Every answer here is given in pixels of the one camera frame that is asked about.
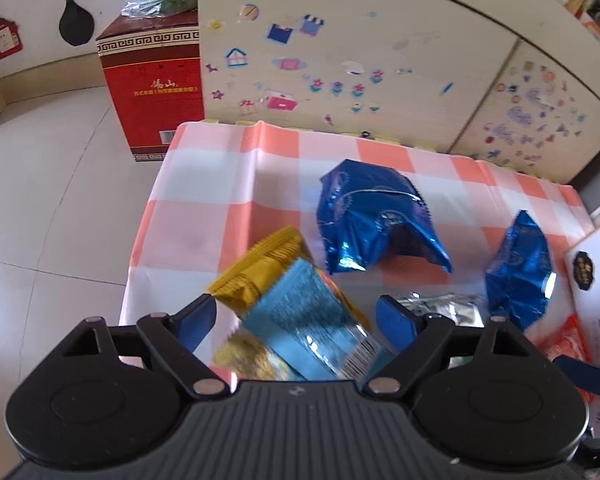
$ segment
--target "baseboard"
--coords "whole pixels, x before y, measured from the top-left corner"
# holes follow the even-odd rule
[[[0,78],[0,111],[24,99],[105,85],[98,54],[69,57]]]

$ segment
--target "red cardboard box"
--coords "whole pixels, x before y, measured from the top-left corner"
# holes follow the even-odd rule
[[[96,45],[131,153],[162,160],[179,124],[205,118],[198,12],[119,16]]]

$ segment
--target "blue foil wrapper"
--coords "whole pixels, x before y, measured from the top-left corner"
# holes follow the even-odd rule
[[[489,312],[524,330],[544,316],[555,277],[544,234],[520,211],[486,269]]]
[[[316,216],[330,273],[366,270],[386,253],[420,256],[451,272],[429,209],[408,178],[346,159],[320,181]]]

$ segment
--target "cabinet door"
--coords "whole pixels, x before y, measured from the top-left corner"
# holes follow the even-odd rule
[[[452,153],[566,183],[599,150],[599,99],[521,41]]]
[[[205,115],[447,151],[515,37],[448,0],[200,0]]]

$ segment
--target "orange and white tablecloth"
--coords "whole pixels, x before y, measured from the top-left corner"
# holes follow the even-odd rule
[[[532,340],[557,330],[573,302],[562,255],[593,229],[575,190],[464,156],[367,139],[253,126],[184,123],[176,131],[147,203],[131,255],[120,324],[151,312],[175,313],[248,247],[286,225],[298,227],[315,261],[324,248],[315,210],[320,177],[344,158],[389,166],[408,177],[429,206],[454,268],[447,274],[421,258],[399,256],[335,281],[369,319],[381,294],[484,294],[484,268],[520,209],[549,242],[558,279],[547,313],[527,331]],[[236,326],[220,308],[196,352],[210,363]]]

